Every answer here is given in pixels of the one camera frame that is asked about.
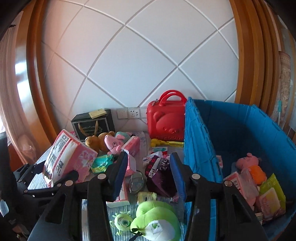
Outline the baby wipes pack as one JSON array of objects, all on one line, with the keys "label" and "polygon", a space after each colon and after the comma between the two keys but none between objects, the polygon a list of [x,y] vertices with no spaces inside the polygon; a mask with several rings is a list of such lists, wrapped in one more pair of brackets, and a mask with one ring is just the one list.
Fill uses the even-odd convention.
[{"label": "baby wipes pack", "polygon": [[259,186],[256,204],[263,213],[264,220],[285,214],[286,197],[274,173]]}]

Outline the large pink tissue pack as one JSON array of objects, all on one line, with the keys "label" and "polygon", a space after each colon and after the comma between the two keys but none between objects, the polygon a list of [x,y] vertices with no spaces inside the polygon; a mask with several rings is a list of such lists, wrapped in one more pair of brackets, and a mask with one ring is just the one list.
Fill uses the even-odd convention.
[{"label": "large pink tissue pack", "polygon": [[78,172],[77,182],[84,182],[98,153],[63,129],[55,139],[44,163],[43,178],[53,187],[71,171]]}]

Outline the green plush pillow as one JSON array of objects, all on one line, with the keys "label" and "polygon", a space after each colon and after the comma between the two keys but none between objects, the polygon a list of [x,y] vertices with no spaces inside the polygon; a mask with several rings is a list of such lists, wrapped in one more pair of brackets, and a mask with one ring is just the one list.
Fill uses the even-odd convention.
[{"label": "green plush pillow", "polygon": [[130,231],[147,240],[179,240],[181,228],[175,209],[162,201],[142,202]]}]

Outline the green one-eyed monster toy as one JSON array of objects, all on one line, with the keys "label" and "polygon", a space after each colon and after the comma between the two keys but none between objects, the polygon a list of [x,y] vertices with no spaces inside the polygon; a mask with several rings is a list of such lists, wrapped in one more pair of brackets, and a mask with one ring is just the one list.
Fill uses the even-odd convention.
[{"label": "green one-eyed monster toy", "polygon": [[116,235],[122,235],[123,232],[129,232],[133,218],[130,216],[130,211],[116,213],[112,216],[114,220],[111,220],[109,224],[111,227],[117,229]]}]

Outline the grey round pouch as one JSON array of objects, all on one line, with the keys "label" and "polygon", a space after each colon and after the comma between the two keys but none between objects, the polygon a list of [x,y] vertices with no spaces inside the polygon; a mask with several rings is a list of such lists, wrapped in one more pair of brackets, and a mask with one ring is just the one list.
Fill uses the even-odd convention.
[{"label": "grey round pouch", "polygon": [[129,191],[132,194],[141,192],[145,187],[145,178],[140,171],[136,171],[130,176],[129,180]]}]

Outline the dark maroon knit garment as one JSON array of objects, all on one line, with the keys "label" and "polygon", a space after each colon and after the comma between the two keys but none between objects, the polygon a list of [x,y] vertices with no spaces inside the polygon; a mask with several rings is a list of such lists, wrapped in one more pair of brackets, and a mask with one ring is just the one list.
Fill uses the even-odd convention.
[{"label": "dark maroon knit garment", "polygon": [[171,171],[170,160],[153,155],[145,167],[147,189],[160,196],[173,198],[177,195],[177,187]]}]

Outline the brown plush toy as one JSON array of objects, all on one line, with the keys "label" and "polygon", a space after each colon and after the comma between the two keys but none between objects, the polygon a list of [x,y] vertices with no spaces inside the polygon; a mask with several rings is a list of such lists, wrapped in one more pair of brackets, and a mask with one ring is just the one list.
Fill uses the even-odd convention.
[{"label": "brown plush toy", "polygon": [[107,146],[104,142],[104,138],[106,135],[110,135],[110,136],[114,137],[115,132],[114,131],[104,132],[104,133],[101,133],[98,137],[97,136],[89,136],[85,139],[85,144],[86,144],[86,146],[95,150],[97,153],[99,153],[100,151],[107,153],[109,151],[109,149],[107,148]]}]

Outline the blue plastic crate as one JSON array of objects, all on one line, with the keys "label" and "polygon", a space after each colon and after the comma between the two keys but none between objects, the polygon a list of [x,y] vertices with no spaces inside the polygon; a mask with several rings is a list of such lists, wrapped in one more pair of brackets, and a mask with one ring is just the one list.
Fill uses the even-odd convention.
[{"label": "blue plastic crate", "polygon": [[284,215],[267,221],[269,240],[278,237],[295,214],[295,144],[257,106],[189,98],[185,105],[184,163],[209,181],[222,182],[247,153],[275,175],[287,200]]}]

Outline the small pink pig plush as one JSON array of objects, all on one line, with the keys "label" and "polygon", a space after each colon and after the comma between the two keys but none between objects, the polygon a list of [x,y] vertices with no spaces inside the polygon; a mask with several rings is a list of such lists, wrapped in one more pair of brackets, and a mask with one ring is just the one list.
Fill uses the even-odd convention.
[{"label": "small pink pig plush", "polygon": [[132,133],[129,132],[117,132],[115,136],[106,135],[104,142],[107,146],[107,154],[119,155],[123,145],[132,137]]}]

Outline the open tissue pack with paper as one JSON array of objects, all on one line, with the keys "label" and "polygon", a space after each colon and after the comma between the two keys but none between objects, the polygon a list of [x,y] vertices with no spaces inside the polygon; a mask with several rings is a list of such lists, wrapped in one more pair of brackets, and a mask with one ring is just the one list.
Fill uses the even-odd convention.
[{"label": "open tissue pack with paper", "polygon": [[121,150],[128,155],[128,163],[125,172],[125,177],[131,176],[137,171],[137,162],[135,156],[139,152],[140,138],[132,136],[122,147]]}]

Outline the black gift paper bag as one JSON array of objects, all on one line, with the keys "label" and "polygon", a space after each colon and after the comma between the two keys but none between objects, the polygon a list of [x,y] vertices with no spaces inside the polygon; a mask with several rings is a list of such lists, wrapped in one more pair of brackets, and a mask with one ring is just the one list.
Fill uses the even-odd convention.
[{"label": "black gift paper bag", "polygon": [[99,136],[101,133],[115,132],[111,110],[107,109],[106,114],[91,118],[89,113],[76,115],[72,121],[77,138],[84,141],[87,137]]}]

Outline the yellow toy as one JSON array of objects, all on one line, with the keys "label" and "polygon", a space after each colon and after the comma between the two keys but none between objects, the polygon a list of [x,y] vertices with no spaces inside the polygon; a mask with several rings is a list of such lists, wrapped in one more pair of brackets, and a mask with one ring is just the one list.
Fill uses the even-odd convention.
[{"label": "yellow toy", "polygon": [[157,138],[151,139],[151,147],[161,146],[161,145],[167,145],[172,147],[184,147],[184,142],[176,142],[176,141],[163,141],[159,140]]}]

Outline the yellow notepad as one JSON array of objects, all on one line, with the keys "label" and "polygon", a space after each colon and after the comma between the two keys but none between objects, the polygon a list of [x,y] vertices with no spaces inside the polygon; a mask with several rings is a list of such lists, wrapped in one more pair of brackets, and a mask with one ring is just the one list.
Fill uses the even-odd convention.
[{"label": "yellow notepad", "polygon": [[92,119],[98,118],[100,116],[106,115],[107,111],[104,109],[97,109],[88,113]]}]

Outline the red bear suitcase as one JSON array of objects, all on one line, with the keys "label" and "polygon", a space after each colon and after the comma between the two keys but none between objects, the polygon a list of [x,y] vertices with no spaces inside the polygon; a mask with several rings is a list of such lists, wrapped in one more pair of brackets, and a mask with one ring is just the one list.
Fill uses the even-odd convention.
[{"label": "red bear suitcase", "polygon": [[165,91],[147,106],[147,128],[151,139],[184,140],[185,104],[187,99],[177,90]]}]

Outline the wall light switch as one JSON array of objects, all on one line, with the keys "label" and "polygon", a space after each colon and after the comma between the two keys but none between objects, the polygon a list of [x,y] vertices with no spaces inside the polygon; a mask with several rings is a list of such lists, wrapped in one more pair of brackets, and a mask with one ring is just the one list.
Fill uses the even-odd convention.
[{"label": "wall light switch", "polygon": [[128,111],[127,108],[120,108],[116,110],[117,118],[119,120],[126,120],[128,119]]}]

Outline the wall socket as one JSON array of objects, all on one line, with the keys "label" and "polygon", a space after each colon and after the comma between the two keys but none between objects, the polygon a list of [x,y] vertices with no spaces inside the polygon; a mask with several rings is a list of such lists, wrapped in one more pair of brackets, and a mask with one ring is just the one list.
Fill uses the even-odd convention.
[{"label": "wall socket", "polygon": [[128,118],[132,119],[140,119],[140,108],[128,108],[127,110]]}]

